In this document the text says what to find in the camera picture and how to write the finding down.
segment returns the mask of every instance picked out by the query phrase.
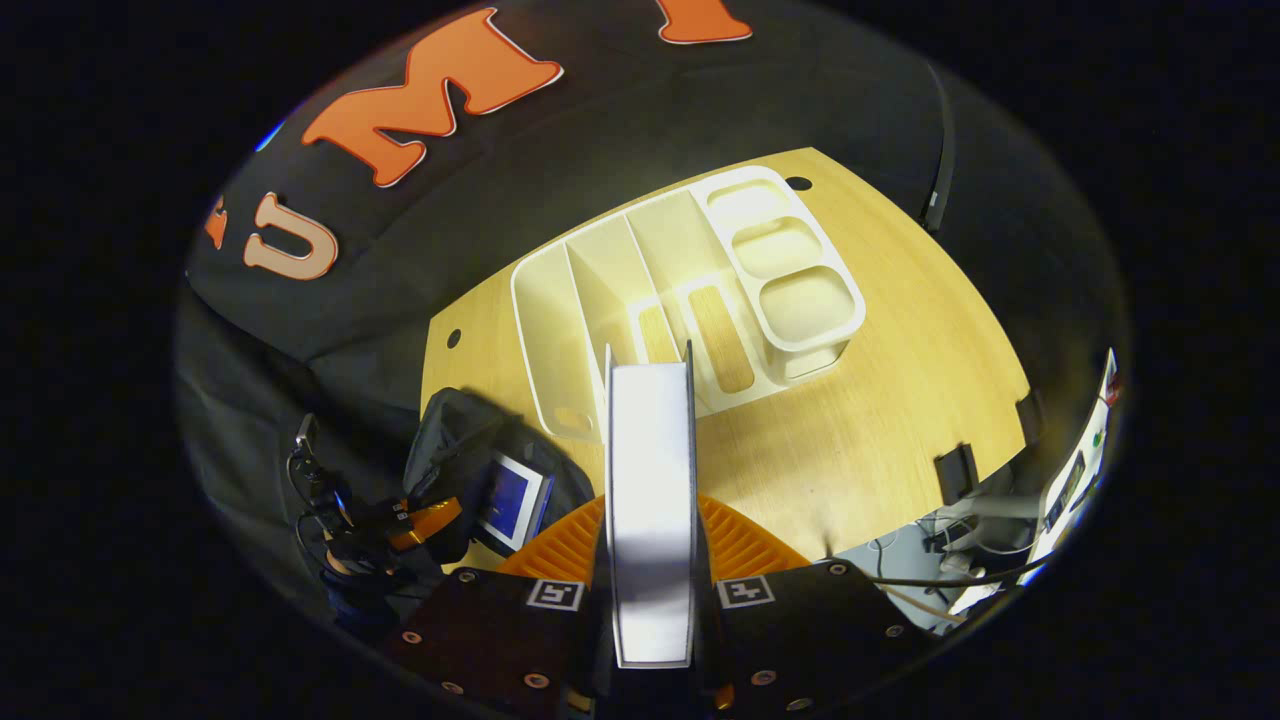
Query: white cable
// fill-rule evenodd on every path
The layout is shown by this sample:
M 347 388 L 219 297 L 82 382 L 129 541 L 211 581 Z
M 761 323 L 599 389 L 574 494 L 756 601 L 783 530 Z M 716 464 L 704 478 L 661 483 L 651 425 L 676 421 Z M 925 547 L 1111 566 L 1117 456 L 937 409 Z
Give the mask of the white cable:
M 943 620 L 950 620 L 951 623 L 964 623 L 964 620 L 965 620 L 964 618 L 961 618 L 959 615 L 951 615 L 950 612 L 943 612 L 943 611 L 941 611 L 941 610 L 938 610 L 936 607 L 929 607 L 928 605 L 925 605 L 925 603 L 915 600 L 914 597 L 902 594 L 902 593 L 897 592 L 893 588 L 890 588 L 890 587 L 886 587 L 886 585 L 876 585 L 876 587 L 878 587 L 879 589 L 887 592 L 888 594 L 891 594 L 891 596 L 901 600 L 902 602 L 906 602 L 908 605 L 911 605 L 911 606 L 914 606 L 914 607 L 916 607 L 919 610 L 923 610 L 923 611 L 928 612 L 929 615 L 933 615 L 934 618 L 942 618 Z
M 1018 555 L 1019 552 L 1027 552 L 1028 550 L 1032 548 L 1032 544 L 1036 544 L 1036 541 L 1033 539 L 1030 544 L 1028 544 L 1027 547 L 1019 548 L 1019 550 L 996 550 L 993 547 L 987 546 L 980 539 L 978 539 L 978 530 L 975 530 L 974 528 L 972 528 L 969 525 L 969 523 L 965 523 L 964 520 L 956 520 L 956 521 L 960 523 L 961 525 L 964 525 L 965 529 L 969 530 L 969 534 L 973 536 L 973 543 L 977 544 L 978 547 L 986 550 L 987 552 L 993 552 L 996 555 Z

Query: organizer compartment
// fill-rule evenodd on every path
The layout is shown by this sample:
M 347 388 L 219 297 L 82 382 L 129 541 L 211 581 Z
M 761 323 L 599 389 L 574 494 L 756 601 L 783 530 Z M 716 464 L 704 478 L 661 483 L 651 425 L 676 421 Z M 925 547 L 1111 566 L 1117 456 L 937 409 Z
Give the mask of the organizer compartment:
M 603 442 L 604 347 L 623 365 L 691 343 L 695 414 L 814 377 L 865 315 L 858 286 L 773 170 L 737 168 L 646 200 L 526 258 L 512 275 L 539 419 Z

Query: table surface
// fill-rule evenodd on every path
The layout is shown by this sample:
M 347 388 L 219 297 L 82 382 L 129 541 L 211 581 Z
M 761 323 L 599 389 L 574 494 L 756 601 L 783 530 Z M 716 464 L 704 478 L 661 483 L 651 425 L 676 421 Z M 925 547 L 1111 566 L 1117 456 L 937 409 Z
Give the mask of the table surface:
M 961 442 L 972 446 L 980 478 L 1000 469 L 1025 445 L 1015 404 L 1029 386 L 1004 328 L 942 247 L 872 186 L 812 147 L 704 173 L 622 208 L 742 165 L 813 182 L 797 195 L 852 273 L 867 319 L 832 370 L 698 419 L 698 489 L 817 560 L 940 507 L 933 459 Z M 518 263 L 431 319 L 420 413 L 436 391 L 454 387 L 541 430 L 511 297 Z M 454 329 L 461 338 L 449 348 Z M 604 446 L 550 439 L 603 493 Z M 472 548 L 462 564 L 500 561 L 484 546 Z

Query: orange letter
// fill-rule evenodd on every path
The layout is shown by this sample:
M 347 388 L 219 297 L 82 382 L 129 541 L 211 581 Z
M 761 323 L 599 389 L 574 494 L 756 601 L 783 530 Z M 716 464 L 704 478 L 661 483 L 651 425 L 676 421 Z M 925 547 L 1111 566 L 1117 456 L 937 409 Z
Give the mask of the orange letter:
M 209 213 L 209 219 L 205 220 L 205 232 L 209 237 L 214 238 L 214 247 L 218 250 L 223 249 L 223 234 L 227 233 L 227 210 L 223 210 L 223 199 L 218 199 L 218 205 Z
M 260 228 L 275 225 L 301 237 L 311 243 L 311 252 L 302 258 L 280 252 L 264 245 L 262 236 L 253 233 L 244 243 L 244 264 L 250 268 L 266 268 L 278 275 L 296 281 L 314 281 L 328 273 L 333 261 L 338 259 L 338 238 L 333 237 L 329 228 L 280 205 L 274 192 L 262 196 L 262 201 L 257 204 L 257 215 L 253 217 L 253 222 Z
M 675 45 L 751 37 L 751 26 L 735 20 L 721 0 L 658 0 L 658 6 L 667 15 L 658 37 Z
M 328 140 L 374 169 L 374 184 L 390 187 L 426 156 L 420 141 L 399 143 L 379 131 L 453 135 L 452 82 L 467 95 L 472 115 L 492 113 L 554 82 L 564 70 L 538 61 L 493 26 L 498 10 L 463 15 L 417 41 L 404 63 L 404 85 L 348 92 L 302 133 L 302 143 Z

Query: orange component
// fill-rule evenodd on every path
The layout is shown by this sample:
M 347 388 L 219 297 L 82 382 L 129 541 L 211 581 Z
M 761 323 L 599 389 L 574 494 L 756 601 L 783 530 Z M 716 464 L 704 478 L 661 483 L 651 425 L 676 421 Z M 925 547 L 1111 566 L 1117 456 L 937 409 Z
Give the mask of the orange component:
M 728 710 L 733 707 L 733 685 L 728 684 L 716 691 L 716 710 Z
M 539 61 L 493 26 L 485 8 L 431 32 L 408 51 L 404 85 L 348 92 L 316 115 L 302 143 L 328 140 L 374 169 L 374 184 L 390 187 L 426 156 L 420 141 L 399 143 L 380 131 L 444 137 L 457 127 L 445 92 L 452 82 L 467 95 L 466 111 L 492 113 L 550 85 L 559 64 Z
M 329 228 L 311 218 L 289 210 L 280 204 L 274 192 L 268 192 L 257 204 L 253 223 L 260 228 L 274 225 L 282 231 L 301 237 L 311 245 L 311 252 L 303 256 L 282 252 L 262 242 L 262 236 L 253 233 L 244 243 L 244 264 L 250 268 L 265 268 L 278 275 L 296 281 L 314 281 L 329 272 L 338 259 L 338 238 Z
M 227 234 L 227 210 L 223 210 L 223 199 L 218 199 L 218 205 L 209 211 L 209 219 L 205 220 L 205 232 L 209 237 L 214 238 L 214 249 L 223 249 L 223 236 Z
M 700 495 L 698 510 L 710 546 L 713 583 L 809 565 L 787 543 L 723 502 Z M 547 580 L 573 580 L 590 587 L 603 516 L 604 497 L 596 497 L 538 533 L 499 565 L 498 571 Z
M 410 521 L 413 523 L 413 529 L 402 536 L 393 537 L 390 546 L 397 552 L 404 552 L 411 547 L 422 544 L 426 542 L 426 538 L 440 532 L 442 528 L 452 523 L 461 514 L 462 506 L 458 505 L 458 498 L 456 497 L 424 507 L 408 516 Z
M 713 583 L 810 565 L 791 546 L 728 505 L 699 495 L 698 509 L 710 546 Z
M 733 19 L 721 0 L 658 0 L 667 24 L 658 37 L 676 45 L 751 37 L 751 26 Z
M 603 516 L 604 496 L 600 496 L 534 536 L 529 544 L 503 561 L 498 571 L 544 580 L 572 580 L 591 587 L 595 538 Z

